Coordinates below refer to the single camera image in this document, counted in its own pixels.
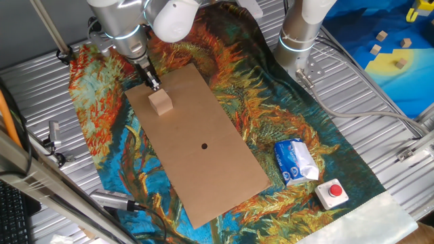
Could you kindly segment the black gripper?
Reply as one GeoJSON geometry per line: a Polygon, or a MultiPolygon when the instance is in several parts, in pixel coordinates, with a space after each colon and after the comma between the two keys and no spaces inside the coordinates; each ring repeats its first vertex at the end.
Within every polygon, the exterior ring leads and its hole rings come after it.
{"type": "Polygon", "coordinates": [[[158,91],[161,86],[161,82],[156,74],[153,74],[147,69],[147,67],[142,68],[141,65],[136,64],[135,68],[139,74],[139,77],[144,81],[145,85],[151,88],[153,91],[158,91]]]}

